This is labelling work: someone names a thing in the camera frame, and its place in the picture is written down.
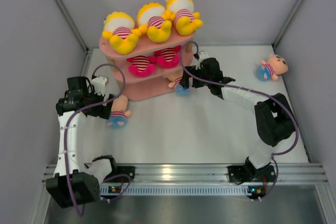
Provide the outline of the peach boy plush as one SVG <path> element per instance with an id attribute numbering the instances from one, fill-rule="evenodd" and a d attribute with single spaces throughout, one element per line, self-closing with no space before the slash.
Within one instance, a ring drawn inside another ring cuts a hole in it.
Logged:
<path id="1" fill-rule="evenodd" d="M 277 54 L 270 54 L 267 61 L 262 60 L 256 70 L 256 76 L 261 81 L 277 80 L 288 71 L 285 59 Z"/>
<path id="2" fill-rule="evenodd" d="M 126 126 L 132 112 L 128 110 L 128 98 L 121 95 L 113 101 L 107 127 L 119 129 Z"/>

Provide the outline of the peach boy plush mid-right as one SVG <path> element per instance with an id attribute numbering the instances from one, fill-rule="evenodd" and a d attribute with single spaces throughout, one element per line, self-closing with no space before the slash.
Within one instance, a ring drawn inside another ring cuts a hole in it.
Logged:
<path id="1" fill-rule="evenodd" d="M 176 95 L 184 96 L 190 94 L 190 89 L 184 88 L 180 81 L 182 80 L 183 73 L 176 71 L 163 76 L 164 79 L 168 79 L 169 81 L 169 88 L 173 88 Z"/>

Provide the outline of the yellow frog plush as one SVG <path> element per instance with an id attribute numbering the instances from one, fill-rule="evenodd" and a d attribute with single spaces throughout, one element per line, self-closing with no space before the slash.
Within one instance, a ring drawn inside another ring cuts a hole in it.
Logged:
<path id="1" fill-rule="evenodd" d="M 142 32 L 135 27 L 135 21 L 127 13 L 111 12 L 103 23 L 102 37 L 119 54 L 129 54 L 142 36 Z"/>
<path id="2" fill-rule="evenodd" d="M 202 27 L 200 13 L 195 12 L 192 0 L 165 0 L 166 10 L 171 14 L 170 20 L 181 36 L 188 36 Z"/>
<path id="3" fill-rule="evenodd" d="M 171 35 L 172 22 L 171 13 L 157 3 L 151 2 L 143 5 L 137 14 L 139 30 L 156 43 L 162 43 Z"/>

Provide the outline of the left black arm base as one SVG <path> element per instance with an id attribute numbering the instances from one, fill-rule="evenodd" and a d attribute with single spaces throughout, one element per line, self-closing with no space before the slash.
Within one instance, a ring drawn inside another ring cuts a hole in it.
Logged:
<path id="1" fill-rule="evenodd" d="M 134 166 L 118 166 L 117 168 L 111 167 L 110 164 L 100 164 L 95 166 L 92 164 L 86 172 L 94 176 L 100 184 L 120 181 L 126 179 L 132 181 L 134 179 L 135 167 Z"/>

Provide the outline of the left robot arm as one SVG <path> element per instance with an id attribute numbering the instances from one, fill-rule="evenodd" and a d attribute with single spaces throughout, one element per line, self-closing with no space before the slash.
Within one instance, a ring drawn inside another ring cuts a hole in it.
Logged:
<path id="1" fill-rule="evenodd" d="M 61 208 L 78 207 L 99 200 L 104 179 L 117 179 L 119 170 L 113 156 L 95 158 L 85 166 L 83 134 L 89 117 L 108 119 L 113 94 L 106 94 L 108 78 L 71 77 L 68 89 L 56 104 L 60 129 L 57 165 L 46 189 Z"/>

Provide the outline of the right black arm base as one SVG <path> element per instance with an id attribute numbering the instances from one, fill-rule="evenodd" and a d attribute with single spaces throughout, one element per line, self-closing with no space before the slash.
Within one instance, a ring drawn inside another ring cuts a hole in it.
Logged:
<path id="1" fill-rule="evenodd" d="M 247 165 L 228 166 L 228 179 L 231 183 L 237 185 L 250 182 L 274 182 L 275 178 L 276 172 L 272 165 L 261 169 L 254 169 Z"/>

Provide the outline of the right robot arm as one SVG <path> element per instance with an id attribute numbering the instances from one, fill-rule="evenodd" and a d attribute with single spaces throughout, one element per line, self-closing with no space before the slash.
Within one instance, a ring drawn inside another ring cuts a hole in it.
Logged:
<path id="1" fill-rule="evenodd" d="M 215 58 L 200 60 L 195 66 L 183 67 L 180 85 L 184 89 L 208 87 L 211 94 L 246 109 L 255 116 L 259 140 L 242 165 L 228 167 L 229 181 L 236 185 L 247 182 L 275 182 L 278 167 L 274 157 L 278 144 L 298 129 L 287 98 L 282 93 L 266 93 L 241 87 L 226 77 Z"/>

